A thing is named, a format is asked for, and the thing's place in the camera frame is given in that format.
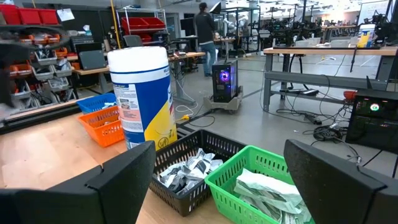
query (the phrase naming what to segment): concrete floor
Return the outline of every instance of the concrete floor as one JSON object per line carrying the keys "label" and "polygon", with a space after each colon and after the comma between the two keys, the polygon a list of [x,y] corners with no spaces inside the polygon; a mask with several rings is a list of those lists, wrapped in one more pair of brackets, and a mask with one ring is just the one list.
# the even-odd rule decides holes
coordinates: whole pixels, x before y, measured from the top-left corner
{"label": "concrete floor", "polygon": [[[372,56],[361,56],[357,55],[355,58],[355,64],[353,72],[350,73],[350,66],[352,56],[343,55],[325,55],[326,60],[321,61],[321,55],[309,55],[303,58],[303,72],[311,74],[324,74],[324,75],[337,75],[344,77],[358,77],[366,78],[368,75],[370,78],[376,77],[377,67],[379,65],[380,57]],[[296,139],[307,144],[311,144],[315,141],[313,136],[302,134],[303,131],[313,130],[317,126],[314,124],[301,123],[293,121],[291,119],[281,118],[274,116],[273,114],[263,112],[261,108],[262,101],[262,76],[265,66],[265,57],[257,55],[251,58],[239,59],[239,85],[244,88],[244,95],[250,95],[245,97],[242,101],[240,109],[235,114],[229,114],[226,111],[216,111],[210,114],[212,117],[205,116],[192,124],[197,126],[207,126],[213,118],[215,122],[204,129],[213,131],[220,135],[226,136],[231,139],[243,142],[245,144],[251,144],[268,151],[283,155],[284,144],[286,139]],[[273,70],[282,71],[282,57],[275,56]],[[299,60],[294,59],[292,65],[293,72],[300,71]],[[176,119],[181,118],[185,114],[200,115],[208,111],[208,109],[202,106],[203,97],[210,96],[213,93],[213,87],[211,78],[205,78],[203,76],[203,69],[200,66],[198,73],[191,73],[185,76],[182,80],[183,89],[186,95],[193,98],[197,104],[184,105],[174,100],[175,104],[175,117]],[[175,91],[175,80],[172,79],[172,89]],[[319,86],[308,86],[320,90],[322,93],[327,93],[327,87]],[[278,90],[280,84],[274,82],[272,86],[273,90]],[[295,88],[302,88],[302,85],[296,84]],[[95,91],[100,91],[98,86],[92,88]],[[390,91],[394,91],[393,86],[389,86]],[[345,90],[330,88],[328,96],[343,99],[343,92]],[[88,90],[80,90],[79,97],[86,97],[95,95],[95,93]],[[289,102],[294,102],[293,97],[288,97],[288,100],[280,101],[279,96],[271,97],[270,112],[275,113],[279,108],[291,108]],[[297,98],[294,103],[295,110],[306,110],[314,113],[320,113],[320,102],[313,100],[306,100]],[[323,114],[335,114],[341,108],[341,105],[334,103],[322,102],[321,109]],[[303,116],[291,116],[286,117],[304,121]],[[331,124],[330,120],[323,122],[323,125]],[[341,122],[340,126],[348,126],[347,122]],[[200,129],[199,127],[188,124],[187,127],[192,129]],[[334,154],[336,156],[347,159],[347,155],[352,155],[351,151],[343,143],[334,144],[332,142],[317,142],[314,144],[315,147]],[[362,164],[367,162],[373,155],[379,152],[378,149],[370,147],[364,147],[360,145],[352,145],[358,154],[363,158]],[[378,155],[375,160],[370,162],[366,167],[368,169],[375,170],[384,175],[391,176],[394,168],[396,155],[390,152],[382,152]]]}

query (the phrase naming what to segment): white paper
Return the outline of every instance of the white paper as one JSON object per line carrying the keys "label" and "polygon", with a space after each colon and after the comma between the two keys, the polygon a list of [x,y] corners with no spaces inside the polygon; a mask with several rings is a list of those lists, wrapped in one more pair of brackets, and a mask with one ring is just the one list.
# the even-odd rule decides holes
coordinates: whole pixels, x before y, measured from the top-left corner
{"label": "white paper", "polygon": [[291,214],[302,212],[301,209],[296,207],[302,201],[297,188],[294,185],[286,184],[272,177],[255,174],[243,169],[242,175],[236,180],[234,191],[238,194],[268,203],[284,212]]}
{"label": "white paper", "polygon": [[62,22],[75,19],[75,16],[73,16],[72,10],[70,9],[59,9],[57,10],[57,14]]}

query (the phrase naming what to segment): black plastic basket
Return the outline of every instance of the black plastic basket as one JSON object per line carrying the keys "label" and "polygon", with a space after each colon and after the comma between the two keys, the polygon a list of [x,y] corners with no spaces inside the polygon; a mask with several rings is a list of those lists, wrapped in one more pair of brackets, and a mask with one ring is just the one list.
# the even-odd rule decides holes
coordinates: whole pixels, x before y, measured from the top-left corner
{"label": "black plastic basket", "polygon": [[[157,151],[154,174],[157,176],[169,166],[195,156],[198,148],[216,154],[214,159],[226,162],[246,145],[205,130],[198,130]],[[210,195],[210,188],[201,181],[183,195],[177,195],[152,177],[149,188],[183,217],[189,215]]]}

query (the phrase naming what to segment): black box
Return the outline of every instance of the black box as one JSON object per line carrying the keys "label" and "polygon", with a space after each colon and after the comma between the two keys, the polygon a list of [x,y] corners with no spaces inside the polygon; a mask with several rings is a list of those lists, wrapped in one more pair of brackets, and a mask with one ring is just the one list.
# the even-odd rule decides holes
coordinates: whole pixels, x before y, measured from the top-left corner
{"label": "black box", "polygon": [[398,153],[398,93],[359,90],[349,120],[347,143]]}
{"label": "black box", "polygon": [[224,60],[213,65],[213,101],[228,103],[238,95],[238,61]]}

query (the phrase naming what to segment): red storage bin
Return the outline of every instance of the red storage bin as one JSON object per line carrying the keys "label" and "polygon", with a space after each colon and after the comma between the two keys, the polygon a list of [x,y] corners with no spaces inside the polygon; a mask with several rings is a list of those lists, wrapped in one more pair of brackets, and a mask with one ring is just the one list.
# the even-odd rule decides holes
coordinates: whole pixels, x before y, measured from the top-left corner
{"label": "red storage bin", "polygon": [[142,19],[149,24],[150,29],[162,29],[166,27],[165,24],[156,17],[148,17]]}
{"label": "red storage bin", "polygon": [[44,25],[57,25],[58,18],[54,9],[39,9],[39,15]]}
{"label": "red storage bin", "polygon": [[152,37],[148,34],[139,34],[139,37],[141,37],[142,43],[152,41]]}
{"label": "red storage bin", "polygon": [[39,25],[42,23],[40,19],[40,9],[19,8],[19,15],[21,16],[22,24]]}
{"label": "red storage bin", "polygon": [[[145,22],[142,18],[128,18],[130,30],[136,29],[148,29],[149,24]],[[125,17],[122,18],[122,27],[126,33],[129,32],[129,26],[127,25],[127,19]]]}
{"label": "red storage bin", "polygon": [[15,5],[0,4],[0,12],[4,16],[8,25],[21,24],[18,7]]}

